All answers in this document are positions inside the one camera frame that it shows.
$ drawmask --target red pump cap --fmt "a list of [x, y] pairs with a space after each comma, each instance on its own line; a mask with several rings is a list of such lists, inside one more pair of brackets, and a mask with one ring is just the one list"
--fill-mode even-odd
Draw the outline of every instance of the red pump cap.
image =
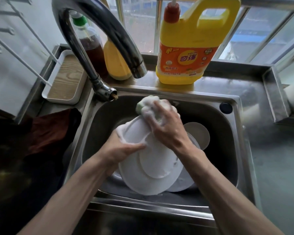
[[168, 23], [176, 23], [180, 19], [180, 13], [180, 5], [175, 3], [175, 6], [172, 6], [172, 3], [170, 2], [165, 8], [163, 20]]

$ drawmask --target plastic bottle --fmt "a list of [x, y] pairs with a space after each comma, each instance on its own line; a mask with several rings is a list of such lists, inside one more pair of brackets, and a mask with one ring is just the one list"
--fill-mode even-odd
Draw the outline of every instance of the plastic bottle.
[[75, 25], [75, 33], [85, 49], [90, 62], [100, 77], [105, 78], [108, 76], [108, 71], [100, 36], [93, 27], [89, 26], [85, 16], [76, 11], [71, 11], [70, 15]]
[[[107, 0], [100, 1], [109, 9]], [[132, 73], [121, 53], [109, 38], [103, 47], [103, 52], [105, 55], [107, 70], [112, 78], [122, 81], [132, 76]]]
[[[178, 3], [165, 8], [160, 29], [156, 75], [164, 84], [192, 84], [203, 76], [230, 31], [240, 0], [197, 0], [181, 17]], [[225, 9], [214, 17], [206, 9]]]

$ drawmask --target person's right hand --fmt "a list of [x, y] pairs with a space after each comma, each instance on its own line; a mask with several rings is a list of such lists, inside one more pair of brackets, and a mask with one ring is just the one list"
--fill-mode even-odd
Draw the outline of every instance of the person's right hand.
[[143, 114], [145, 120], [149, 123], [154, 136], [166, 147], [174, 151], [176, 154], [184, 154], [187, 149], [193, 148], [194, 145], [188, 138], [183, 123], [179, 115], [173, 111], [170, 102], [170, 108], [166, 110], [159, 102], [154, 102], [156, 110], [158, 110], [165, 118], [164, 126], [157, 123], [152, 114]]

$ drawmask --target dark brown liquid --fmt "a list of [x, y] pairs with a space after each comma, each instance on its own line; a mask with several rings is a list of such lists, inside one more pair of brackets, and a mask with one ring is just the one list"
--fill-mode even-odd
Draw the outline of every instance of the dark brown liquid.
[[105, 56], [103, 54], [103, 49], [98, 40], [93, 42], [93, 45], [98, 45], [95, 48], [91, 48], [92, 41], [90, 39], [81, 39], [81, 44], [84, 47], [90, 62], [94, 66], [96, 72], [100, 75], [100, 77], [105, 78], [108, 76], [108, 70], [106, 67]]

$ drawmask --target sink basin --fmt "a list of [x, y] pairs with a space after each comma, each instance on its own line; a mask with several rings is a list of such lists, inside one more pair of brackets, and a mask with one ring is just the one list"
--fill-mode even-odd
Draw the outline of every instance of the sink basin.
[[[131, 92], [122, 90], [118, 92], [119, 99], [113, 102], [102, 103], [92, 99], [79, 138], [81, 143], [72, 158], [76, 160], [73, 172], [101, 148], [117, 126], [137, 116], [135, 107], [143, 97], [158, 95], [161, 99], [168, 99], [177, 108], [184, 124], [198, 122], [208, 129], [210, 144], [204, 150], [207, 157], [233, 185], [255, 203], [250, 159], [239, 117], [241, 106], [238, 97], [177, 94], [147, 89], [128, 89]], [[222, 102], [232, 105], [232, 113], [224, 114], [220, 111]], [[103, 182], [88, 208], [127, 213], [135, 210], [136, 215], [137, 211], [156, 212], [161, 215], [174, 215], [179, 221], [215, 227], [208, 201], [196, 186], [176, 193], [165, 191], [155, 196], [143, 196], [129, 189], [116, 173]]]

